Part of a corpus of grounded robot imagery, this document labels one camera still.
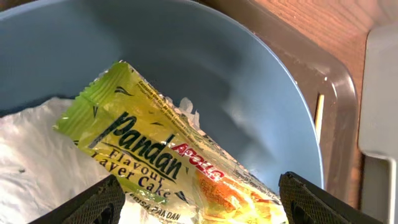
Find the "sealed wrapper end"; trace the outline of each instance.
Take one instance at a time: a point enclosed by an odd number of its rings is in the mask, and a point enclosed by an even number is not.
[[[126,62],[85,88],[55,128],[163,223],[287,223],[279,198]]]

